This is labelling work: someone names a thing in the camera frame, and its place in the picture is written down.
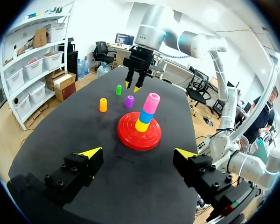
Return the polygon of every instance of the black plastic mount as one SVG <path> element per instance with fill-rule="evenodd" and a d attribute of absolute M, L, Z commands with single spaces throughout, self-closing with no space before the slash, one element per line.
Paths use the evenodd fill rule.
<path fill-rule="evenodd" d="M 234 219 L 237 218 L 245 208 L 239 205 L 248 205 L 256 195 L 257 189 L 249 183 L 242 182 L 236 187 L 232 186 L 232 176 L 217 170 L 212 165 L 212 158 L 205 154 L 185 158 L 178 150 L 174 150 L 173 165 L 186 185 L 194 187 L 201 198 L 213 206 L 214 210 L 207 221 L 231 213 Z"/>
<path fill-rule="evenodd" d="M 18 175 L 12 178 L 7 187 L 21 194 L 33 189 L 63 207 L 66 203 L 71 203 L 83 186 L 90 185 L 103 163 L 102 149 L 90 159 L 84 155 L 71 153 L 64 157 L 64 164 L 59 169 L 52 174 L 44 175 L 45 184 L 29 173 L 25 177 Z"/>
<path fill-rule="evenodd" d="M 129 83 L 128 88 L 131 86 L 134 71 L 139 73 L 139 78 L 135 86 L 141 88 L 143 86 L 145 76 L 149 75 L 148 69 L 154 58 L 153 51 L 142 47 L 132 47 L 130 49 L 131 55 L 125 57 L 123 65 L 129 68 L 126 76 L 126 81 Z"/>

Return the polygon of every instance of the man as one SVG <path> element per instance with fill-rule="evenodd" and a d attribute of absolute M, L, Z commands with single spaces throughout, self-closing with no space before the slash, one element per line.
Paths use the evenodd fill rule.
<path fill-rule="evenodd" d="M 244 133 L 244 136 L 249 140 L 250 144 L 252 144 L 256 138 L 262 133 L 267 132 L 271 129 L 274 121 L 275 111 L 273 109 L 273 103 L 275 99 L 278 97 L 277 87 L 274 86 L 272 93 L 267 101 L 265 107 L 262 109 L 259 116 L 256 118 L 254 123 L 249 127 L 249 129 Z M 250 108 L 250 113 L 253 111 L 254 107 L 258 103 L 260 97 L 254 100 Z"/>

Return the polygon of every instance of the plastic storage box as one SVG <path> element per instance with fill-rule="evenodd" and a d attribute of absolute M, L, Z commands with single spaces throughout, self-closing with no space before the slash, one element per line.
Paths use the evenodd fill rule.
<path fill-rule="evenodd" d="M 35 82 L 33 85 L 31 85 L 29 88 L 27 88 L 27 93 L 30 95 L 31 100 L 38 104 L 46 97 L 46 91 L 45 91 L 45 83 L 41 81 Z"/>
<path fill-rule="evenodd" d="M 54 55 L 43 57 L 45 69 L 47 70 L 58 68 L 62 64 L 63 51 L 54 51 L 54 53 Z"/>
<path fill-rule="evenodd" d="M 18 112 L 20 118 L 23 118 L 30 110 L 31 104 L 29 101 L 29 95 L 25 91 L 21 92 L 14 100 L 14 107 Z"/>
<path fill-rule="evenodd" d="M 27 75 L 28 79 L 33 79 L 34 77 L 42 74 L 42 61 L 43 58 L 24 66 L 24 72 Z"/>
<path fill-rule="evenodd" d="M 55 41 L 61 41 L 65 38 L 66 27 L 65 23 L 53 23 L 46 26 L 47 33 L 47 42 L 52 43 Z"/>
<path fill-rule="evenodd" d="M 7 74 L 5 75 L 5 79 L 11 93 L 15 92 L 24 84 L 23 68 L 7 72 Z"/>

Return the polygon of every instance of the red ring stacking base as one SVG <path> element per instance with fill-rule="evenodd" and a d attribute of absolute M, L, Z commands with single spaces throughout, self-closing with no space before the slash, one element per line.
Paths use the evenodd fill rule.
<path fill-rule="evenodd" d="M 146 132 L 138 132 L 135 123 L 140 112 L 131 112 L 124 115 L 117 126 L 120 140 L 129 148 L 138 151 L 147 151 L 154 148 L 162 136 L 161 127 L 155 119 L 152 119 Z"/>

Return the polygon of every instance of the yellow ring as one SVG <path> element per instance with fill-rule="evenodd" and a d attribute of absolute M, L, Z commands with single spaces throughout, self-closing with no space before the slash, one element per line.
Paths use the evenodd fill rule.
<path fill-rule="evenodd" d="M 146 132 L 150 123 L 144 124 L 142 123 L 139 118 L 136 121 L 135 128 L 138 132 Z"/>

